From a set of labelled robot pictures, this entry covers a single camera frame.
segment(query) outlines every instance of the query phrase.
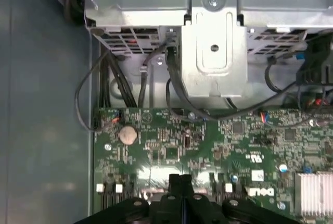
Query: heatsink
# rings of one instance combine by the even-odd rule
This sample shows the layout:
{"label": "heatsink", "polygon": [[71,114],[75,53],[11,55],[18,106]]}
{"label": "heatsink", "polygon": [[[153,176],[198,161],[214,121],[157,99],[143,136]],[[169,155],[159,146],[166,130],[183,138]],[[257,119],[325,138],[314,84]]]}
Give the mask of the heatsink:
{"label": "heatsink", "polygon": [[301,216],[332,216],[333,173],[297,174],[295,210]]}

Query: integrated circuit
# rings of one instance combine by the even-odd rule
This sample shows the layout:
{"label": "integrated circuit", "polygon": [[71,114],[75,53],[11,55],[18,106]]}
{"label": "integrated circuit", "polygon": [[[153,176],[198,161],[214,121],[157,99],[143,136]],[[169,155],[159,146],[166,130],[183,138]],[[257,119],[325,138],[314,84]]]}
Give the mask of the integrated circuit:
{"label": "integrated circuit", "polygon": [[285,140],[294,141],[296,139],[296,129],[286,129],[285,130]]}
{"label": "integrated circuit", "polygon": [[178,148],[177,147],[166,147],[165,148],[165,159],[166,160],[177,160],[178,159]]}
{"label": "integrated circuit", "polygon": [[158,161],[160,158],[160,151],[159,150],[151,150],[151,160]]}
{"label": "integrated circuit", "polygon": [[233,122],[233,133],[244,134],[244,123],[241,121]]}

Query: green circuit board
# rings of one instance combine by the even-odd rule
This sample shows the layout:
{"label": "green circuit board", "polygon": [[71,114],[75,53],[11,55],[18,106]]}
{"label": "green circuit board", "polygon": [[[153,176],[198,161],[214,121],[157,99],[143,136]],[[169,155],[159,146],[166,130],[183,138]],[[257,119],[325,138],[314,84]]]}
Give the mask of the green circuit board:
{"label": "green circuit board", "polygon": [[[209,110],[210,114],[223,112]],[[181,121],[167,109],[100,109],[99,115],[102,125],[119,120],[95,134],[95,213],[134,195],[149,201],[154,194],[166,192],[169,174],[189,173],[195,191],[213,195],[217,201],[221,192],[216,192],[216,185],[240,185],[256,204],[296,218],[295,173],[332,172],[329,114],[321,114],[325,120],[318,124],[305,122],[289,129],[268,127],[254,114],[194,123]],[[266,115],[275,125],[304,117],[297,110],[285,109],[269,110]],[[124,126],[137,133],[131,145],[120,141]],[[107,190],[118,193],[106,196]],[[327,216],[302,220],[333,223]]]}

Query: motherboard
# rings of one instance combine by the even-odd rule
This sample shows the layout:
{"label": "motherboard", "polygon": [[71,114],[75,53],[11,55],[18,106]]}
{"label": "motherboard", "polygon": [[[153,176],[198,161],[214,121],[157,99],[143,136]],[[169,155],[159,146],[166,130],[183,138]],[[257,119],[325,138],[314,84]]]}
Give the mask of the motherboard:
{"label": "motherboard", "polygon": [[[188,112],[178,110],[179,114]],[[223,110],[209,110],[223,114]],[[94,212],[126,198],[148,202],[168,190],[169,174],[191,174],[195,192],[220,204],[247,198],[304,223],[333,223],[331,114],[265,111],[223,121],[183,121],[168,109],[99,109],[94,136]]]}

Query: connector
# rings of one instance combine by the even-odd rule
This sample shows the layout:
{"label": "connector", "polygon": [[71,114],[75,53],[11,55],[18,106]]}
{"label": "connector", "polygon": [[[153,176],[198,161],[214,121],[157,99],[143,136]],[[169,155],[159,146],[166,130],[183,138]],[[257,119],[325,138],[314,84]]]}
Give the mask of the connector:
{"label": "connector", "polygon": [[333,85],[333,34],[325,34],[308,42],[304,64],[297,71],[296,84]]}

